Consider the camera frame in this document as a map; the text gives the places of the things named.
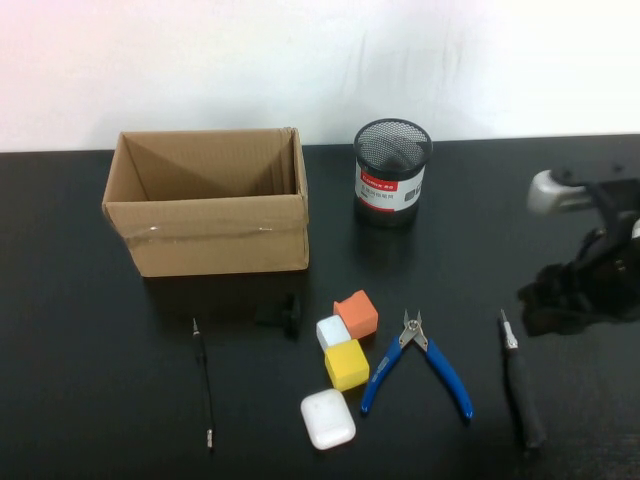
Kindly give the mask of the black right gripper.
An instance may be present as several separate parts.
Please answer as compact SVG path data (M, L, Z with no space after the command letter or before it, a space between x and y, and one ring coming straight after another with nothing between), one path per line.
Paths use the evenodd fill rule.
M602 228L576 263L547 265L518 290L529 337L575 335L602 316L639 318L639 181L589 182L585 189Z

